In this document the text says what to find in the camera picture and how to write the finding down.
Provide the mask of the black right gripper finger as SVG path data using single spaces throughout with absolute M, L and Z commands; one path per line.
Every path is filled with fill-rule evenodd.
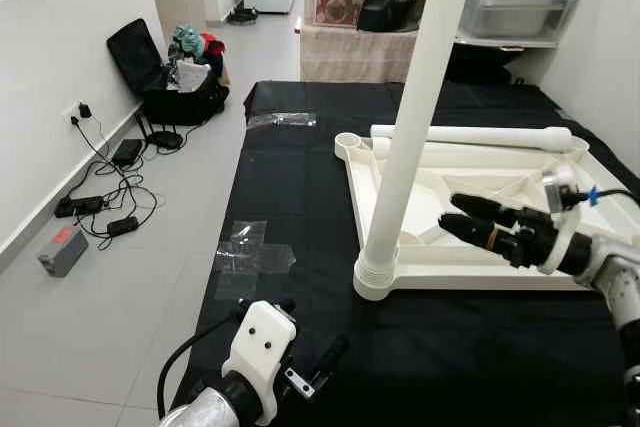
M 498 200 L 471 194 L 452 194 L 451 204 L 461 215 L 451 215 L 451 230 L 493 229 L 495 226 L 512 229 L 518 222 L 517 209 L 509 208 Z
M 504 258 L 512 258 L 522 250 L 521 239 L 500 229 L 494 221 L 468 215 L 442 215 L 438 225 L 454 238 Z

